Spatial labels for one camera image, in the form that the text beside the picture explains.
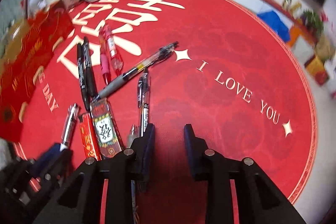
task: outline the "red packet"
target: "red packet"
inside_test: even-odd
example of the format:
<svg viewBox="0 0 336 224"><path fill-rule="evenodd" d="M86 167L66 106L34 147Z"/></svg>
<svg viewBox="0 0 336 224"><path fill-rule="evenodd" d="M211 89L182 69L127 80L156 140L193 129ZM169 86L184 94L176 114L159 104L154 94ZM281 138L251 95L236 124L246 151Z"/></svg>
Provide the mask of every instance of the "red packet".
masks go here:
<svg viewBox="0 0 336 224"><path fill-rule="evenodd" d="M63 2L35 18L18 21L9 31L9 43L0 59L0 137L20 140L26 106L35 82L53 56L57 45L73 30Z"/></svg>
<svg viewBox="0 0 336 224"><path fill-rule="evenodd" d="M123 150L120 134L107 99L90 104L93 126L98 146L104 157L112 158Z"/></svg>

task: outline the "clear pen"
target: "clear pen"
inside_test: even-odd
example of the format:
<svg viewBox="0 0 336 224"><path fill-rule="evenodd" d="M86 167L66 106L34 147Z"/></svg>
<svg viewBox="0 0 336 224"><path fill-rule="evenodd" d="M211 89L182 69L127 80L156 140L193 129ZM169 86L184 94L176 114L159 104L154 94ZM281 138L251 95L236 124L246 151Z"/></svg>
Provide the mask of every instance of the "clear pen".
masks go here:
<svg viewBox="0 0 336 224"><path fill-rule="evenodd" d="M168 44L167 46L160 48L156 53L146 58L145 60L142 60L140 63L138 63L135 67L131 68L129 71L123 73L122 75L119 75L117 78L112 80L112 82L109 83L108 86L106 86L104 89L98 92L98 95L93 98L93 102L96 102L99 99L110 96L113 92L115 92L117 89L125 85L131 78L133 78L139 72L144 70L146 67L152 64L159 63L169 58L169 56L172 55L174 49L178 44L179 43L176 41L174 43Z"/></svg>
<svg viewBox="0 0 336 224"><path fill-rule="evenodd" d="M140 109L139 136L142 137L149 121L150 76L148 67L141 74L138 82L138 108Z"/></svg>

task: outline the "sparkle star graphic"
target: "sparkle star graphic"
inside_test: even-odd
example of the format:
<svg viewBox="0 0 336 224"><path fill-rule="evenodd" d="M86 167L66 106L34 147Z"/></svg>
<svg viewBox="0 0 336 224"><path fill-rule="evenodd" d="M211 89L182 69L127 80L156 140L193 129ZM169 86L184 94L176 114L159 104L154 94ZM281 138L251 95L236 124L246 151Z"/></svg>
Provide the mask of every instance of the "sparkle star graphic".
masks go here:
<svg viewBox="0 0 336 224"><path fill-rule="evenodd" d="M283 128L285 130L285 134L286 134L285 137L287 137L287 135L289 133L293 132L292 127L291 127L291 120L289 120L287 123L283 123L282 126L283 126Z"/></svg>
<svg viewBox="0 0 336 224"><path fill-rule="evenodd" d="M176 53L176 60L181 60L181 59L189 59L192 60L189 55L188 55L188 49L184 50L184 51L174 51Z"/></svg>

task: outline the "pink pen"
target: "pink pen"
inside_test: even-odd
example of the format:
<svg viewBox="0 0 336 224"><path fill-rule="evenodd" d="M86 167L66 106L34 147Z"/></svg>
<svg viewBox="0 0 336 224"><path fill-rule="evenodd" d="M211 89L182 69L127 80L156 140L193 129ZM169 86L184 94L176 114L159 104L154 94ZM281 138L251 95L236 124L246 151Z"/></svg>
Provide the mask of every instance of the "pink pen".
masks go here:
<svg viewBox="0 0 336 224"><path fill-rule="evenodd" d="M99 30L99 42L100 42L100 68L103 75L105 84L108 85L111 82L111 73L109 66L109 58L107 57L106 43L104 39L104 31L102 28Z"/></svg>
<svg viewBox="0 0 336 224"><path fill-rule="evenodd" d="M110 52L112 68L115 74L119 76L121 74L121 69L124 65L123 59L114 43L113 34L110 26L105 23L105 25L102 27L102 30L103 37Z"/></svg>

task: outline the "ballpoint pen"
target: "ballpoint pen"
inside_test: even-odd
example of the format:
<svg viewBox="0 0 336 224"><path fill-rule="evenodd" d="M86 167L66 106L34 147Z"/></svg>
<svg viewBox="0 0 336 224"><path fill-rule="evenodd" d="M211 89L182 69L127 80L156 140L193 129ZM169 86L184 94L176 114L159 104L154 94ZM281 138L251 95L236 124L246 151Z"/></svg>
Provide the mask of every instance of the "ballpoint pen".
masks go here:
<svg viewBox="0 0 336 224"><path fill-rule="evenodd" d="M64 123L63 131L62 131L62 142L60 146L60 151L65 148L69 148L72 134L75 129L76 119L79 111L79 106L77 104L73 104L68 109L68 115Z"/></svg>
<svg viewBox="0 0 336 224"><path fill-rule="evenodd" d="M90 111L90 101L87 95L86 83L85 83L85 72L83 65L83 46L77 44L77 65L78 65L78 76L79 76L79 85L81 88L82 99L86 111Z"/></svg>
<svg viewBox="0 0 336 224"><path fill-rule="evenodd" d="M105 84L108 85L111 82L111 73L109 66L109 58L107 56L106 43L104 39L104 31L102 28L99 30L99 43L100 43L100 68L103 75Z"/></svg>
<svg viewBox="0 0 336 224"><path fill-rule="evenodd" d="M149 120L150 76L148 67L141 74L138 81L138 108L140 109L139 135L143 136Z"/></svg>
<svg viewBox="0 0 336 224"><path fill-rule="evenodd" d="M87 92L91 97L95 97L97 95L97 88L95 83L95 77L93 76L92 71L89 39L87 37L84 37L83 51L84 51L85 80L86 80Z"/></svg>
<svg viewBox="0 0 336 224"><path fill-rule="evenodd" d="M101 27L102 32L101 34L104 37L104 40L106 41L107 47L109 49L110 59L111 59L111 66L117 76L121 74L121 69L123 68L124 62L120 55L120 52L118 51L114 39L113 34L110 26L105 23L103 27Z"/></svg>
<svg viewBox="0 0 336 224"><path fill-rule="evenodd" d="M93 101L98 101L99 99L110 96L117 89L125 85L131 78L141 72L145 67L148 67L152 64L159 63L163 60L166 60L169 56L172 55L174 49L178 45L178 42L168 44L165 47L160 48L156 53L150 57L142 60L135 67L131 68L129 71L124 72L122 75L119 75L111 83L108 84L104 89L98 92L98 95L93 98Z"/></svg>

